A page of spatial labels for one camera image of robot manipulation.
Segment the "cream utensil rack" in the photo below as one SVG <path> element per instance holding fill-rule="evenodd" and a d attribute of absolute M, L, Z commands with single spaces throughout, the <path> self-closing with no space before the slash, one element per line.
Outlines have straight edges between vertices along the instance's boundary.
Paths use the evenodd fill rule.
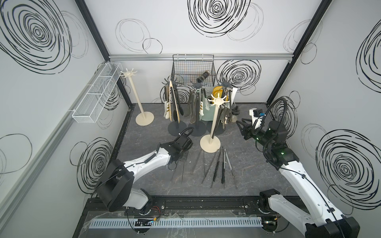
<path fill-rule="evenodd" d="M 147 125 L 151 124 L 154 121 L 154 114 L 151 113 L 151 112 L 146 112 L 143 109 L 142 103 L 141 103 L 140 98 L 139 98 L 139 94 L 138 94 L 138 92 L 136 90 L 135 83 L 133 81 L 133 76 L 135 76 L 136 73 L 137 73 L 137 71 L 135 71 L 134 69 L 128 70 L 126 68 L 125 71 L 122 71 L 122 75 L 124 77 L 126 77 L 129 80 L 129 82 L 130 82 L 131 89 L 134 92 L 135 98 L 137 100 L 138 107 L 140 109 L 140 114 L 138 114 L 137 117 L 136 117 L 136 123 L 139 126 L 147 126 Z"/>
<path fill-rule="evenodd" d="M 215 136 L 214 131 L 217 124 L 217 119 L 219 114 L 218 112 L 219 112 L 220 106 L 229 102 L 229 100 L 225 100 L 227 96 L 220 97 L 220 94 L 218 94 L 217 97 L 214 97 L 213 95 L 211 95 L 211 97 L 212 97 L 212 100 L 210 100 L 210 102 L 212 102 L 213 105 L 215 106 L 211 132 L 209 135 L 204 135 L 200 140 L 201 149 L 207 153 L 217 152 L 217 150 L 220 149 L 221 147 L 221 142 L 219 138 Z"/>

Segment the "black steel tongs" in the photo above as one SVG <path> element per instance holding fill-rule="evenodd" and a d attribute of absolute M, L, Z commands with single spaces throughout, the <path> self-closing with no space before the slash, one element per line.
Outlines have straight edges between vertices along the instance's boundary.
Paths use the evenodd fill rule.
<path fill-rule="evenodd" d="M 179 97 L 179 93 L 178 93 L 177 87 L 174 87 L 174 91 L 175 91 L 175 96 L 176 96 L 177 105 L 178 105 L 178 112 L 180 113 L 181 116 L 183 116 L 184 115 L 184 110 L 183 110 L 183 108 L 181 106 L 180 97 Z"/>

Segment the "slim steel tongs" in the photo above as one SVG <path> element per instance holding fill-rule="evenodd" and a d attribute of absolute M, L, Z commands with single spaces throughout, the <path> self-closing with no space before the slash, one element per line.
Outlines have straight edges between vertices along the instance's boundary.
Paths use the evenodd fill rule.
<path fill-rule="evenodd" d="M 188 156 L 184 155 L 179 161 L 176 162 L 175 169 L 173 170 L 173 174 L 171 177 L 170 182 L 171 183 L 183 183 L 184 181 L 184 173 L 185 173 L 185 166 L 187 164 Z"/>

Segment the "steel slotted tongs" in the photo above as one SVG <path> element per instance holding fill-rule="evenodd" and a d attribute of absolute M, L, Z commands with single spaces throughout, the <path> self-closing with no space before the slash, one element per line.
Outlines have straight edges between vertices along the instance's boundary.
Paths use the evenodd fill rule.
<path fill-rule="evenodd" d="M 195 89 L 193 93 L 193 110 L 191 115 L 191 123 L 194 124 L 199 120 L 200 107 L 200 89 Z"/>

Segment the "grey utensil rack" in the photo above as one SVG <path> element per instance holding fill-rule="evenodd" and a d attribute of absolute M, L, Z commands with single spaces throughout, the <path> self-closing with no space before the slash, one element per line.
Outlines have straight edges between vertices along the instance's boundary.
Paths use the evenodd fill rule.
<path fill-rule="evenodd" d="M 193 89 L 202 89 L 202 84 L 201 83 L 194 83 L 193 84 Z M 193 133 L 192 135 L 193 136 L 203 136 L 206 132 L 206 125 L 205 123 L 203 123 L 199 117 L 199 120 L 192 124 L 191 122 L 189 123 L 189 126 L 193 128 Z"/>
<path fill-rule="evenodd" d="M 169 86 L 169 81 L 170 81 L 171 79 L 167 79 L 167 80 L 165 80 L 165 83 L 164 83 L 164 86 L 166 86 L 166 85 L 168 85 Z M 175 81 L 172 81 L 172 83 L 173 83 L 173 86 L 174 87 L 177 87 L 177 84 L 176 84 L 176 82 Z M 165 99 L 164 99 L 164 86 L 163 86 L 163 88 L 162 88 L 162 92 L 161 92 L 161 95 L 162 95 L 162 101 L 163 101 L 163 103 L 164 103 L 164 101 L 165 101 Z M 176 136 L 176 135 L 178 135 L 182 130 L 184 130 L 185 128 L 186 128 L 186 124 L 181 120 L 181 115 L 179 114 L 179 116 L 180 116 L 180 123 L 178 123 L 178 122 L 176 122 L 176 121 L 171 121 L 170 120 L 170 118 L 169 118 L 169 120 L 171 121 L 170 123 L 169 123 L 169 125 L 168 125 L 168 132 L 171 134 L 171 135 L 173 135 L 173 136 Z"/>
<path fill-rule="evenodd" d="M 221 86 L 226 87 L 226 88 L 230 88 L 231 84 L 229 82 L 223 81 Z"/>

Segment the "black tweezer tongs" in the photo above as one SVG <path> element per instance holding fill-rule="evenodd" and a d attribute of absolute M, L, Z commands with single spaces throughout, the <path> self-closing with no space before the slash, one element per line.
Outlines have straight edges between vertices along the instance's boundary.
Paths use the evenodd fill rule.
<path fill-rule="evenodd" d="M 204 175 L 204 178 L 202 180 L 202 184 L 206 181 L 207 179 L 207 176 L 209 174 L 209 172 L 211 171 L 211 168 L 213 166 L 213 173 L 212 173 L 212 177 L 211 177 L 211 182 L 210 182 L 210 189 L 213 188 L 213 185 L 216 181 L 216 177 L 217 177 L 217 173 L 218 173 L 218 169 L 219 169 L 219 165 L 220 165 L 220 160 L 221 160 L 221 157 L 222 157 L 222 154 L 223 154 L 223 147 L 220 148 L 216 153 L 215 153 L 215 156 L 213 157 L 213 160 L 212 162 L 210 163 L 205 175 Z"/>

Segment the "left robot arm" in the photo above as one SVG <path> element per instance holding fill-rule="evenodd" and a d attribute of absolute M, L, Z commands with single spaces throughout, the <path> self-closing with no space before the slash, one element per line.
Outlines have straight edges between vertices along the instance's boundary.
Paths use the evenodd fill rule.
<path fill-rule="evenodd" d="M 178 161 L 193 145 L 190 135 L 194 128 L 184 129 L 171 142 L 158 144 L 156 150 L 134 160 L 109 163 L 94 192 L 109 212 L 122 208 L 134 208 L 141 215 L 150 213 L 153 199 L 144 189 L 135 189 L 133 184 L 142 176 L 163 166 L 177 166 Z"/>

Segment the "beige plastic tongs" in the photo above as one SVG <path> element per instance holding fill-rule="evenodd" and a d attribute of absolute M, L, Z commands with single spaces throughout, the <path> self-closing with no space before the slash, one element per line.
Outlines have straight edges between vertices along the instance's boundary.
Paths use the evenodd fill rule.
<path fill-rule="evenodd" d="M 171 100 L 170 105 L 169 105 L 170 120 L 180 123 L 180 116 L 179 116 L 179 112 L 178 112 L 178 104 L 176 101 L 174 86 L 173 86 L 173 83 L 171 80 L 169 81 L 169 96 L 170 96 L 170 100 Z"/>

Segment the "large steel tongs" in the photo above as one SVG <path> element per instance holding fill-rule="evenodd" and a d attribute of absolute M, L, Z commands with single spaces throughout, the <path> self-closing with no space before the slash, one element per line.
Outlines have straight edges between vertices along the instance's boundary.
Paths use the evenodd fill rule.
<path fill-rule="evenodd" d="M 193 112 L 193 101 L 194 101 L 194 89 L 190 89 L 189 98 L 187 103 L 187 110 L 184 114 L 185 117 L 191 116 Z"/>

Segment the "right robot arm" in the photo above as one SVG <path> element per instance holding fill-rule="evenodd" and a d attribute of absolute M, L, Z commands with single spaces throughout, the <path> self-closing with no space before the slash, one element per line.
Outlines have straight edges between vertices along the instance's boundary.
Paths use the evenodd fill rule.
<path fill-rule="evenodd" d="M 356 238 L 360 225 L 344 215 L 323 194 L 306 172 L 298 156 L 287 146 L 288 130 L 284 125 L 288 100 L 276 99 L 263 114 L 237 121 L 244 140 L 254 139 L 263 147 L 266 162 L 279 171 L 292 185 L 307 211 L 288 201 L 279 191 L 260 193 L 258 208 L 269 214 L 276 212 L 297 228 L 306 238 Z"/>

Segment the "white handled slim tongs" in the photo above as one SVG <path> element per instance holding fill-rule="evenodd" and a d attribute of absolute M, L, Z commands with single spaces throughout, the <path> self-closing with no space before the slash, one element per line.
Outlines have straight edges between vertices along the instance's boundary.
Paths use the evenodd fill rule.
<path fill-rule="evenodd" d="M 229 169 L 230 169 L 233 181 L 234 181 L 235 188 L 238 190 L 237 182 L 236 182 L 235 175 L 234 175 L 234 172 L 233 172 L 233 167 L 231 165 L 231 161 L 230 161 L 230 158 L 228 156 L 226 148 L 224 149 L 224 153 L 225 153 L 225 157 L 226 157 L 227 163 L 229 165 Z"/>

